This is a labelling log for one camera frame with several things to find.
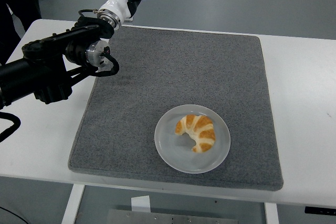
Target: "white paper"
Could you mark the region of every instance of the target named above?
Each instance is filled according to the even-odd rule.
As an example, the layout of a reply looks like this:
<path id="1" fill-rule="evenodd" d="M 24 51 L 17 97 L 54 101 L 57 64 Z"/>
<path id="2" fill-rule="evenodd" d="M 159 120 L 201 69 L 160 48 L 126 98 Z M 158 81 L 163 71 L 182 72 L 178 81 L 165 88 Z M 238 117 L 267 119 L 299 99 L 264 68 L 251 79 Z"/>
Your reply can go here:
<path id="1" fill-rule="evenodd" d="M 131 198 L 132 211 L 151 212 L 149 195 Z"/>

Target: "white table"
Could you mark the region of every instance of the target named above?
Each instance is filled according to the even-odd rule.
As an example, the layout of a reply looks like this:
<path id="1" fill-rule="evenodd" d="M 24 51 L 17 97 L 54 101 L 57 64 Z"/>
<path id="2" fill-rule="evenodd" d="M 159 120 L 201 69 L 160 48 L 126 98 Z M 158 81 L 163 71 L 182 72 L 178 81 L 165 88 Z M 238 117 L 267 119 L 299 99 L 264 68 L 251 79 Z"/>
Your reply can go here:
<path id="1" fill-rule="evenodd" d="M 10 61 L 22 57 L 22 45 L 65 32 L 73 24 L 60 20 L 34 22 Z M 0 176 L 335 208 L 336 41 L 257 36 L 264 54 L 284 178 L 281 190 L 208 188 L 70 171 L 68 158 L 93 77 L 75 85 L 66 101 L 45 105 L 29 95 L 2 110 L 18 116 L 22 125 L 0 144 Z M 68 69 L 76 67 L 65 62 Z M 0 131 L 10 125 L 2 120 Z"/>

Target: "metal plate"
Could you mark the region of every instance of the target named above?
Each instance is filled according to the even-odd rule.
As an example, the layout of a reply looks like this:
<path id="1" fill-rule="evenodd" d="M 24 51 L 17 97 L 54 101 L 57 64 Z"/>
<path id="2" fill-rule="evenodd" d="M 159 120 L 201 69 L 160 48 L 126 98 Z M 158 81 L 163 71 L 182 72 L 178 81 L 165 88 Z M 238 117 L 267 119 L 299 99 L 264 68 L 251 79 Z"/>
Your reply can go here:
<path id="1" fill-rule="evenodd" d="M 110 209 L 107 224 L 238 224 L 238 220 Z"/>

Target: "croissant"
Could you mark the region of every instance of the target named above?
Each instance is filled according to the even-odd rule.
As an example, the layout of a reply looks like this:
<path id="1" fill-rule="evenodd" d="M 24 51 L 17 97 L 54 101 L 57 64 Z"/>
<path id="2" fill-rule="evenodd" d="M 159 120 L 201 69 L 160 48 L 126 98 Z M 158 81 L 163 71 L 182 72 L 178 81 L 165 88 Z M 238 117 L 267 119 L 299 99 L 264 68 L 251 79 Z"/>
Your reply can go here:
<path id="1" fill-rule="evenodd" d="M 196 142 L 193 152 L 202 153 L 208 151 L 215 143 L 216 136 L 214 124 L 205 115 L 186 115 L 176 124 L 175 134 L 187 133 Z"/>

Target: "white plate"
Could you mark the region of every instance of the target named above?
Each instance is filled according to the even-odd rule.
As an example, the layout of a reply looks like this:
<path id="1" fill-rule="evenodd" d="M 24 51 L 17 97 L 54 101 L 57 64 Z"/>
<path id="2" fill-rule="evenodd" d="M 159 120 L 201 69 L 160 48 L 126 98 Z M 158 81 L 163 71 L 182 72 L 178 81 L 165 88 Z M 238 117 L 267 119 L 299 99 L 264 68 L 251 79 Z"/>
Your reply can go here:
<path id="1" fill-rule="evenodd" d="M 188 134 L 175 134 L 177 122 L 188 114 L 206 115 L 214 124 L 216 141 L 205 153 L 194 153 L 195 145 Z M 171 167 L 184 173 L 205 173 L 220 165 L 230 149 L 230 133 L 223 119 L 212 110 L 193 104 L 177 106 L 159 120 L 154 134 L 155 146 L 162 159 Z"/>

